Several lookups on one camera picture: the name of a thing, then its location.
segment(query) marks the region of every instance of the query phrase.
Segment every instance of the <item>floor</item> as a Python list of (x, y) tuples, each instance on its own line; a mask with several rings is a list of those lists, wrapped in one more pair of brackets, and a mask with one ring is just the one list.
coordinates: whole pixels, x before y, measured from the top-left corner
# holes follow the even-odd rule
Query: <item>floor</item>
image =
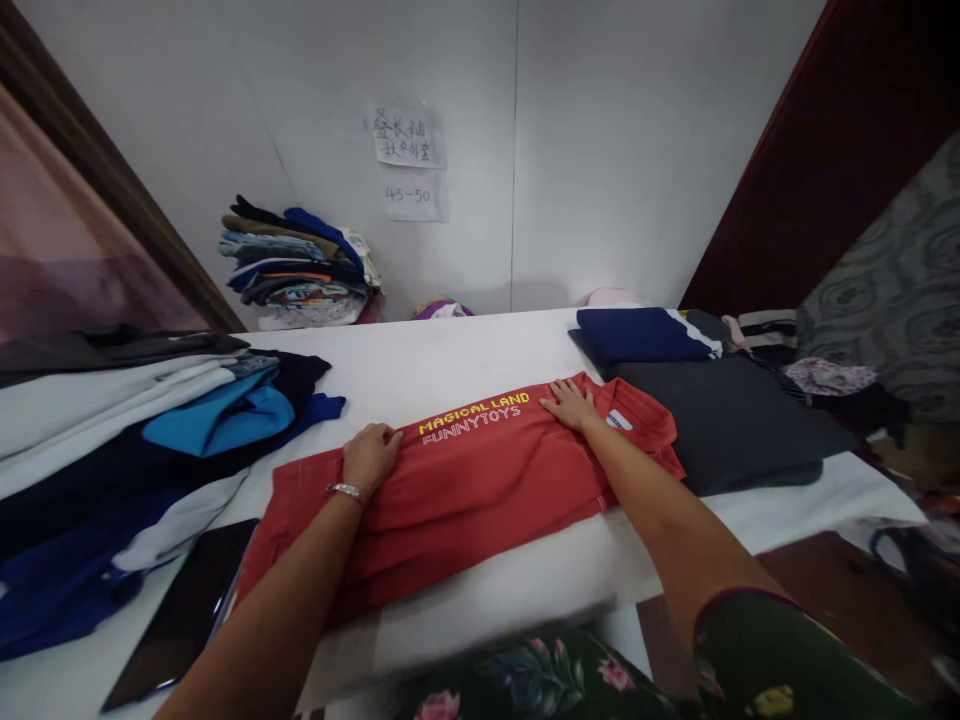
[[(770, 574), (837, 637), (891, 683), (925, 705), (950, 697), (930, 660), (937, 636), (891, 580), (860, 550), (827, 532), (759, 557)], [(653, 678), (667, 693), (696, 695), (696, 675), (675, 637), (663, 596), (637, 606)]]

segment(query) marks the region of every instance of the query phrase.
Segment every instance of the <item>handwritten note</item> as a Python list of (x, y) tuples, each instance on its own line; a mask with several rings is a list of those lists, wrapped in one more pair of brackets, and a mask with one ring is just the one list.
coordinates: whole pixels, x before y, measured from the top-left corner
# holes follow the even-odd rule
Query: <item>handwritten note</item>
[(447, 222), (445, 173), (383, 168), (380, 207), (391, 220)]
[(380, 162), (408, 167), (443, 167), (426, 108), (378, 105), (373, 108), (371, 125)]

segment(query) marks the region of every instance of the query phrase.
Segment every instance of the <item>floral clothing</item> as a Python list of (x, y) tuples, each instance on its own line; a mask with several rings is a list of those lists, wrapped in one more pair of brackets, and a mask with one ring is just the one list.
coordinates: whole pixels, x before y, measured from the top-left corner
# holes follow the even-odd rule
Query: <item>floral clothing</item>
[(782, 598), (724, 593), (701, 613), (700, 703), (675, 701), (615, 650), (555, 628), (415, 681), (397, 720), (923, 717), (823, 626)]

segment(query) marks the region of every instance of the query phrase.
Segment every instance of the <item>white table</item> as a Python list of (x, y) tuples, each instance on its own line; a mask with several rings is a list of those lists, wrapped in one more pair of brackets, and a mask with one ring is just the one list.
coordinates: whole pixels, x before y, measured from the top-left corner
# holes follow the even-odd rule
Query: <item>white table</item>
[[(371, 421), (395, 426), (558, 377), (595, 370), (567, 336), (575, 309), (427, 322), (252, 333), (254, 347), (319, 355), (333, 365), (318, 390), (348, 398), (343, 417), (312, 428), (253, 466), (218, 518), (259, 517), (271, 471), (339, 447)], [(849, 453), (800, 488), (709, 498), (752, 553), (859, 519), (922, 523), (917, 507)], [(182, 561), (148, 576), (141, 594), (93, 635), (0, 664), (0, 718), (93, 718)], [(301, 697), (318, 707), (372, 680), (548, 620), (585, 618), (661, 592), (642, 543), (617, 509), (515, 548), (327, 636)], [(162, 696), (110, 717), (150, 717)]]

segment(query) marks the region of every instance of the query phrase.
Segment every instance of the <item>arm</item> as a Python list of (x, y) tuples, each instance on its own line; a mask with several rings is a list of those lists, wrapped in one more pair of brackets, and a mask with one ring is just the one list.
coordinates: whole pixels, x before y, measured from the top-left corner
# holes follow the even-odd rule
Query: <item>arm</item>
[[(368, 425), (344, 447), (343, 482), (369, 500), (393, 469), (402, 438), (386, 425)], [(362, 512), (342, 493), (331, 497), (230, 615), (156, 717), (292, 717)]]
[(597, 456), (650, 552), (685, 642), (693, 640), (700, 611), (722, 590), (754, 587), (787, 597), (706, 505), (597, 415), (590, 392), (584, 398), (573, 383), (563, 380), (551, 383), (550, 389), (557, 402), (541, 404), (582, 433)]

